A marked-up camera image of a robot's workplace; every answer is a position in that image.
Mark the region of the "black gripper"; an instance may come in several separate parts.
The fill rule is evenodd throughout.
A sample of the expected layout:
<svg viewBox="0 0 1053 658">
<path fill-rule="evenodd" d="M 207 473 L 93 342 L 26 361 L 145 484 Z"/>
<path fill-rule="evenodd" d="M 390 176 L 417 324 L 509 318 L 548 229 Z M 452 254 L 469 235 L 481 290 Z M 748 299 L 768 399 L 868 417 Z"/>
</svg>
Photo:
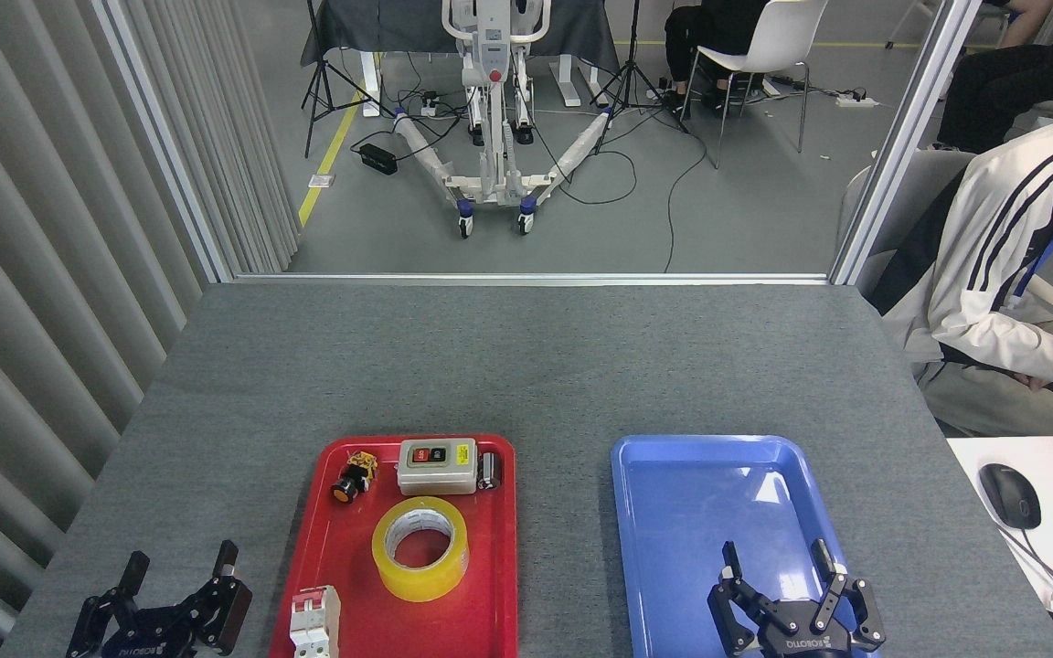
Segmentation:
<svg viewBox="0 0 1053 658">
<path fill-rule="evenodd" d="M 778 600 L 757 607 L 761 594 L 743 578 L 734 541 L 722 546 L 724 567 L 718 583 L 707 594 L 707 607 L 726 655 L 760 651 L 763 657 L 852 657 L 852 650 L 873 653 L 887 640 L 873 590 L 863 578 L 852 578 L 832 557 L 823 538 L 811 544 L 816 571 L 824 583 L 824 595 L 816 600 Z M 835 615 L 840 600 L 851 602 L 852 617 Z M 758 631 L 737 621 L 735 609 L 755 612 Z"/>
<path fill-rule="evenodd" d="M 223 541 L 208 581 L 186 604 L 138 610 L 135 595 L 141 591 L 150 557 L 133 551 L 120 583 L 84 600 L 67 657 L 99 654 L 110 621 L 117 621 L 118 630 L 106 641 L 106 657 L 196 657 L 194 644 L 230 655 L 252 601 L 252 591 L 235 575 L 238 554 L 233 541 Z"/>
</svg>

